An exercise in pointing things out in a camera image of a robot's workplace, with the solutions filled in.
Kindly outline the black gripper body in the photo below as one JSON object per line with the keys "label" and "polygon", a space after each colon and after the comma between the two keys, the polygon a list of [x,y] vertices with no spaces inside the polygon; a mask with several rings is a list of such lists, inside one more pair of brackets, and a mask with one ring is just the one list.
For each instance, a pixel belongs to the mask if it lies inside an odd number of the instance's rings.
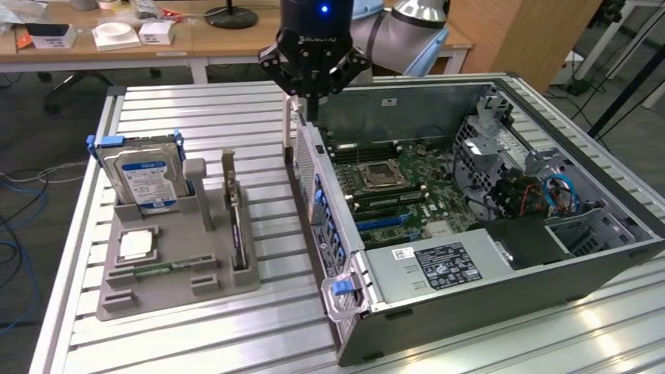
{"label": "black gripper body", "polygon": [[277,49],[300,78],[326,74],[352,50],[352,1],[282,1]]}

